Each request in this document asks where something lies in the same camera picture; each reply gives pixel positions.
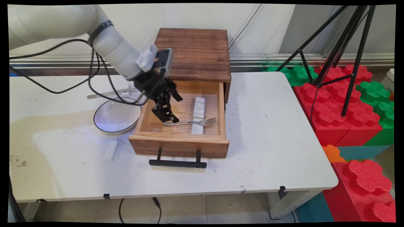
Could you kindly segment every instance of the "wooden box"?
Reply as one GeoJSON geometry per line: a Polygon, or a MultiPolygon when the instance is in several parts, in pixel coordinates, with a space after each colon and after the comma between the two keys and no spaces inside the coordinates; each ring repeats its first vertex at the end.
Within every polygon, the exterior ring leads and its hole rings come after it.
{"type": "Polygon", "coordinates": [[[225,158],[226,139],[224,105],[230,89],[230,61],[226,30],[161,28],[155,45],[171,48],[174,60],[170,78],[177,84],[181,102],[171,99],[171,109],[180,122],[192,121],[195,98],[206,99],[205,119],[217,122],[204,128],[203,135],[193,135],[192,125],[164,127],[152,113],[155,103],[148,101],[141,111],[136,130],[129,141],[136,154],[225,158]]]}

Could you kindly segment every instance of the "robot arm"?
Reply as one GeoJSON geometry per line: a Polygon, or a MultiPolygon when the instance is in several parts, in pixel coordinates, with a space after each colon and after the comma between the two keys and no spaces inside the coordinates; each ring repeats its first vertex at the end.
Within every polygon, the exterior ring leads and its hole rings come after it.
{"type": "Polygon", "coordinates": [[[108,21],[99,5],[9,7],[8,48],[12,50],[49,38],[70,38],[87,33],[93,38],[95,51],[156,103],[152,111],[162,122],[177,122],[170,108],[170,97],[172,95],[177,101],[182,98],[175,89],[176,84],[168,78],[171,49],[157,51],[157,47],[150,44],[140,54],[114,26],[107,26],[110,25],[108,21]]]}

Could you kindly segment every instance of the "silver utensil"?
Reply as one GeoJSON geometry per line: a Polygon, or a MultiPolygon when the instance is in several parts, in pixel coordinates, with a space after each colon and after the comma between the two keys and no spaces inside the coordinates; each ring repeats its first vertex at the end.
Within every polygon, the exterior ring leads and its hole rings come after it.
{"type": "MultiPolygon", "coordinates": [[[[117,92],[118,92],[118,93],[122,93],[122,92],[127,92],[127,91],[130,91],[130,90],[136,90],[136,88],[121,89],[121,90],[117,90],[117,92]]],[[[106,93],[101,93],[101,95],[114,95],[114,94],[115,94],[114,91],[106,92],[106,93]]],[[[97,98],[97,97],[100,97],[100,96],[97,95],[97,94],[94,94],[94,95],[89,95],[89,96],[87,96],[87,99],[93,99],[93,98],[97,98]]]]}
{"type": "Polygon", "coordinates": [[[209,120],[201,120],[198,122],[177,122],[177,123],[172,123],[172,122],[163,122],[163,126],[174,126],[174,125],[180,125],[180,124],[199,124],[202,127],[211,125],[216,122],[216,118],[212,118],[209,120]]]}

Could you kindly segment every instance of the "black drawer handle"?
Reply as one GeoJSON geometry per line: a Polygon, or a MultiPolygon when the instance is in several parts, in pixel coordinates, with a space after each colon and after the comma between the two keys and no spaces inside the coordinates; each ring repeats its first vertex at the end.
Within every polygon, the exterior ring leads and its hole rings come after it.
{"type": "Polygon", "coordinates": [[[196,151],[196,162],[160,160],[160,157],[161,157],[161,148],[158,150],[157,160],[150,159],[149,164],[151,166],[173,166],[173,167],[206,169],[206,162],[201,162],[201,151],[200,150],[196,151]]]}

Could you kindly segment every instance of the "fork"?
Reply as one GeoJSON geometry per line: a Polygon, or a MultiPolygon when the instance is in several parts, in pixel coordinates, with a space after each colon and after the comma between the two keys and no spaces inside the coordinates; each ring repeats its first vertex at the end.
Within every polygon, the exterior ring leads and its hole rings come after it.
{"type": "Polygon", "coordinates": [[[163,126],[174,126],[174,125],[180,125],[180,124],[199,124],[202,127],[211,125],[216,122],[216,118],[212,118],[209,120],[201,120],[198,122],[177,122],[177,123],[172,123],[172,122],[163,122],[163,126]]]}

